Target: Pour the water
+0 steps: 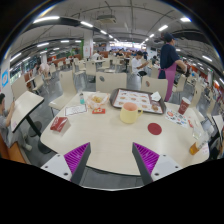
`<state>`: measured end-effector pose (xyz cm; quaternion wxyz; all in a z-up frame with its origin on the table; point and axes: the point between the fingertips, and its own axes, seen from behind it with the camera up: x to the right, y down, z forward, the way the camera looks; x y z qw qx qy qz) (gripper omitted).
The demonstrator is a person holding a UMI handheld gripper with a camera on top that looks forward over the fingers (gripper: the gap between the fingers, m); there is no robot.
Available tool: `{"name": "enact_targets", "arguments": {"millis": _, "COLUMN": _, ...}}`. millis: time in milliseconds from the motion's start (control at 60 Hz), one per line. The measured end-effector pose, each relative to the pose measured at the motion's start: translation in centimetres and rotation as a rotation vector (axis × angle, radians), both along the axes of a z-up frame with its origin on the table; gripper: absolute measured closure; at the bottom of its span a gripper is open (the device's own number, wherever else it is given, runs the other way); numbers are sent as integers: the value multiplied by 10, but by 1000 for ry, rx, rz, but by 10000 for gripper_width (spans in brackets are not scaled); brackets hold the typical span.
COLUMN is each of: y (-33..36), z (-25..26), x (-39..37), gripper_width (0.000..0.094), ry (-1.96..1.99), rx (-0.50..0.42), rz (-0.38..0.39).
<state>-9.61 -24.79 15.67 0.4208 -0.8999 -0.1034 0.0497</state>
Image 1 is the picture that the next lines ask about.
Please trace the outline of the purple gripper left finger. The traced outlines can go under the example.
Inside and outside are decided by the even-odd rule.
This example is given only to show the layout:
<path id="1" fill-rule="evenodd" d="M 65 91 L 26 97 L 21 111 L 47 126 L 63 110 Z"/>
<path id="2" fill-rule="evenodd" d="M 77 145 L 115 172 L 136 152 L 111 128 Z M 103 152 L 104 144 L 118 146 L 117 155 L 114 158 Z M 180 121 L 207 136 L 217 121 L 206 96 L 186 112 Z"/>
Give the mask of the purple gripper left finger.
<path id="1" fill-rule="evenodd" d="M 85 143 L 64 155 L 72 173 L 71 181 L 77 185 L 80 184 L 90 153 L 91 145 L 90 143 Z"/>

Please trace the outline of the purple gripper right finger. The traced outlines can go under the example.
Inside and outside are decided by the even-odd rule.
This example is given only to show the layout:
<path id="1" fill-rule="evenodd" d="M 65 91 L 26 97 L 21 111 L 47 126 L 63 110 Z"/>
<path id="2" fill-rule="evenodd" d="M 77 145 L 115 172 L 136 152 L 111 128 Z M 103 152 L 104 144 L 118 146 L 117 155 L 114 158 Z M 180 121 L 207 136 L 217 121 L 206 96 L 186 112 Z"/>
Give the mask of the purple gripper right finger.
<path id="1" fill-rule="evenodd" d="M 133 144 L 132 153 L 141 174 L 143 184 L 150 184 L 152 182 L 151 174 L 159 159 L 159 155 L 138 143 Z"/>

